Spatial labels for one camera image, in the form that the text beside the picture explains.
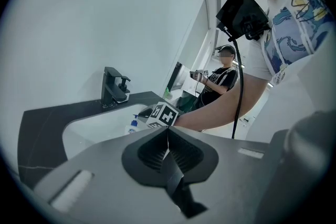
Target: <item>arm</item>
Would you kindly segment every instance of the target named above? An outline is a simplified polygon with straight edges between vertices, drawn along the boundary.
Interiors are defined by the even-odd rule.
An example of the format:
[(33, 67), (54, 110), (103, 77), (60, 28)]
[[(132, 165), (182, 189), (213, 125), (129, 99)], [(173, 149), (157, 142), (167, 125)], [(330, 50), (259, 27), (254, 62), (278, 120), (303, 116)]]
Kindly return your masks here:
[[(246, 114), (257, 103), (267, 86), (268, 80), (244, 74), (244, 92), (240, 114)], [(191, 130), (219, 127), (232, 122), (235, 118), (240, 92), (240, 83), (203, 108), (180, 116), (175, 126)]]

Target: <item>black cable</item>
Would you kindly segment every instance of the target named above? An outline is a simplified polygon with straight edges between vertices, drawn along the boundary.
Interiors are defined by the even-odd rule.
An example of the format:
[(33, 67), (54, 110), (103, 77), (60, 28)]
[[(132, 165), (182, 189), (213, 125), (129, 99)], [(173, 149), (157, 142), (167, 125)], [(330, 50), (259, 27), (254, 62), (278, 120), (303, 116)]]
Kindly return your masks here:
[(196, 98), (197, 98), (196, 90), (197, 90), (198, 83), (199, 83), (199, 81), (197, 82), (197, 84), (196, 84), (196, 89), (195, 89), (195, 97), (196, 97)]
[(200, 99), (201, 99), (201, 102), (202, 102), (202, 105), (203, 106), (205, 106), (205, 104), (203, 103), (203, 100), (202, 100), (202, 92), (200, 93)]
[(235, 122), (233, 124), (233, 131), (232, 131), (232, 139), (235, 139), (235, 132), (236, 132), (236, 127), (237, 127), (237, 123), (238, 123), (238, 118), (239, 118), (239, 113), (240, 113), (240, 107), (242, 105), (242, 99), (243, 99), (243, 91), (244, 91), (244, 75), (243, 75), (243, 68), (242, 68), (242, 61), (240, 58), (240, 53), (239, 53), (239, 49), (238, 49), (238, 44), (237, 41), (232, 38), (232, 36), (225, 30), (222, 29), (222, 31), (227, 34), (227, 36), (229, 37), (228, 41), (232, 41), (233, 44), (235, 45), (236, 48), (236, 53), (237, 53), (237, 60), (238, 60), (238, 69), (239, 69), (239, 80), (240, 80), (240, 93), (239, 93), (239, 101), (238, 101), (238, 106), (237, 106), (237, 110), (236, 110), (236, 115), (235, 115)]

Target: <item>seated person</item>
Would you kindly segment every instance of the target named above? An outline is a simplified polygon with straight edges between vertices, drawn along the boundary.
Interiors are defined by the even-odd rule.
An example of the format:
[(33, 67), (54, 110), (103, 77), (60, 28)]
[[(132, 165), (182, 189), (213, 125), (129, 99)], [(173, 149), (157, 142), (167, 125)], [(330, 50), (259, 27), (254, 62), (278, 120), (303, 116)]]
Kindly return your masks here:
[(231, 45), (224, 45), (219, 51), (219, 57), (223, 67), (216, 69), (209, 78), (196, 73), (193, 77), (198, 81), (198, 76), (202, 76), (200, 83), (205, 87), (200, 93), (190, 111), (199, 109), (219, 98), (224, 92), (230, 90), (237, 81), (237, 71), (232, 67), (232, 61), (235, 59), (236, 51)]

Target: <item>small bottle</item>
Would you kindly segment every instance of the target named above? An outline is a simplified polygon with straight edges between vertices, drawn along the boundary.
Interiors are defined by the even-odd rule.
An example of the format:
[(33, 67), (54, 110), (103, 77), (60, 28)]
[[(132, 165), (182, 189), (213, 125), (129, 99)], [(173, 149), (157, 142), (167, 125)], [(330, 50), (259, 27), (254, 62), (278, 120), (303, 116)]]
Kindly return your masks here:
[(134, 117), (135, 120), (131, 122), (131, 125), (127, 125), (125, 127), (125, 135), (140, 131), (140, 128), (138, 128), (138, 121), (137, 121), (138, 115), (134, 115)]

